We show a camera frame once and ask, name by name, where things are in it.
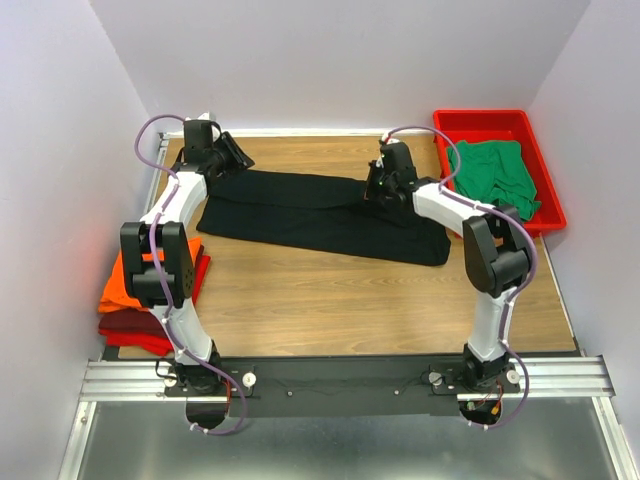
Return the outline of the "black t shirt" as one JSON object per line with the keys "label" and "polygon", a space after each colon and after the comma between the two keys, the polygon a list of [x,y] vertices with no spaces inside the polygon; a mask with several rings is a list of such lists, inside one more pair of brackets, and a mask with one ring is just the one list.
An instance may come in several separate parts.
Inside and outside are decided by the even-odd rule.
{"label": "black t shirt", "polygon": [[215,185],[204,234],[395,262],[442,266],[451,241],[438,223],[364,197],[361,180],[248,170]]}

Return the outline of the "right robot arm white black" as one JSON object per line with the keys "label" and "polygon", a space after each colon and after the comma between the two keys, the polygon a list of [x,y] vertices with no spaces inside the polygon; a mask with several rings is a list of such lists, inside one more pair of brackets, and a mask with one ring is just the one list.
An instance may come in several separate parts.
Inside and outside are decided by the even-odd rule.
{"label": "right robot arm white black", "polygon": [[535,272],[535,245],[518,210],[471,200],[428,177],[419,178],[408,146],[382,140],[369,163],[365,198],[433,220],[463,240],[467,278],[477,291],[472,333],[456,382],[480,392],[508,369],[513,305]]}

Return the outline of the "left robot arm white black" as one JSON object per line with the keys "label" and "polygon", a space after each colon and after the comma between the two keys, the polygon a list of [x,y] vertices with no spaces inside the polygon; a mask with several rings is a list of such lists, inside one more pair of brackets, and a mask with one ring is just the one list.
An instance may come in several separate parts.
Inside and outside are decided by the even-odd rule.
{"label": "left robot arm white black", "polygon": [[254,162],[210,115],[179,121],[184,145],[174,164],[151,164],[165,173],[164,190],[139,220],[121,226],[120,251],[127,295],[156,318],[173,349],[166,382],[208,396],[229,381],[192,300],[195,262],[187,227],[217,183]]}

